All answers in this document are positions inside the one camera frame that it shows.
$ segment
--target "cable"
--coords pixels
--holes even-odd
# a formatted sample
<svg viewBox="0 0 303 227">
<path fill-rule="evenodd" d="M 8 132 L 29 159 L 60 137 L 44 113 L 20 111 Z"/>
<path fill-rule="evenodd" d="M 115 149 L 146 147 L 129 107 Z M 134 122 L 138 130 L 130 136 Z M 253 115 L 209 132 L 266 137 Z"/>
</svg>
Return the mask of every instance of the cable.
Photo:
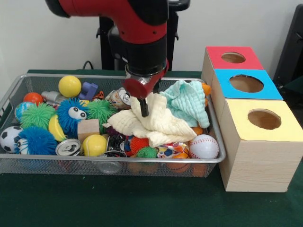
<svg viewBox="0 0 303 227">
<path fill-rule="evenodd" d="M 86 65 L 89 64 L 90 65 L 90 69 L 94 69 L 93 64 L 90 61 L 86 61 L 82 67 L 82 69 L 84 70 L 86 68 Z"/>
</svg>

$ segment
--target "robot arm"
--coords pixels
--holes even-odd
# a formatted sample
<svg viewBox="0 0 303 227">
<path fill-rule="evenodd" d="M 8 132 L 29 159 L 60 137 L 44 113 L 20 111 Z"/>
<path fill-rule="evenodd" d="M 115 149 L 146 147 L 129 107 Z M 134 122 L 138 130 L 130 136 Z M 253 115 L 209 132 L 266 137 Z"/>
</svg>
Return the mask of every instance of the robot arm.
<svg viewBox="0 0 303 227">
<path fill-rule="evenodd" d="M 61 17 L 109 17 L 115 26 L 108 39 L 112 54 L 123 59 L 125 89 L 138 98 L 142 116 L 148 116 L 145 98 L 157 90 L 168 69 L 166 26 L 168 0 L 46 0 L 49 9 Z"/>
</svg>

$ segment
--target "baseball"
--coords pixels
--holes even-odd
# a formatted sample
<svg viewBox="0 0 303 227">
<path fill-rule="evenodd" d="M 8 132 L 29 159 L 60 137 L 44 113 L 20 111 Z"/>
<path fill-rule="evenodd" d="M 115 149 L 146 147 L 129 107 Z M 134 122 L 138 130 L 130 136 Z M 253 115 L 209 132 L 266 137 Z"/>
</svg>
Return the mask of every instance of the baseball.
<svg viewBox="0 0 303 227">
<path fill-rule="evenodd" d="M 189 153 L 192 158 L 213 159 L 219 154 L 219 146 L 213 137 L 203 134 L 189 142 Z"/>
</svg>

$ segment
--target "red spiky ball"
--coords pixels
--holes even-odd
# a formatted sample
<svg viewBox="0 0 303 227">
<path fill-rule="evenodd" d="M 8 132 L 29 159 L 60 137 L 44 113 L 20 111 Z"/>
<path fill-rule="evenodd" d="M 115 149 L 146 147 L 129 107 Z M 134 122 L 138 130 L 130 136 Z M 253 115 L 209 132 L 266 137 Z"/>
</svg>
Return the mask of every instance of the red spiky ball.
<svg viewBox="0 0 303 227">
<path fill-rule="evenodd" d="M 134 136 L 130 141 L 131 152 L 134 155 L 137 155 L 139 150 L 141 150 L 144 147 L 148 147 L 148 146 L 149 146 L 148 138 L 140 139 L 140 138 Z"/>
</svg>

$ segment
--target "shape sorter box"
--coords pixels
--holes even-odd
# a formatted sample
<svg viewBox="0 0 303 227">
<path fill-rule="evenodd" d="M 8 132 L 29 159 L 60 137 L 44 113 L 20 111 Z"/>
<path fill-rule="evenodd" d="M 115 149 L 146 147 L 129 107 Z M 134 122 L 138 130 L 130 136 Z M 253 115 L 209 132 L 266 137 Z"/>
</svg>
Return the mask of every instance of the shape sorter box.
<svg viewBox="0 0 303 227">
<path fill-rule="evenodd" d="M 263 70 L 264 68 L 250 47 L 206 47 L 201 79 L 212 86 L 214 70 L 230 69 Z"/>
<path fill-rule="evenodd" d="M 303 156 L 303 130 L 284 101 L 226 99 L 220 128 L 226 191 L 287 191 Z"/>
<path fill-rule="evenodd" d="M 215 70 L 211 96 L 219 122 L 226 98 L 283 100 L 265 70 Z"/>
</svg>

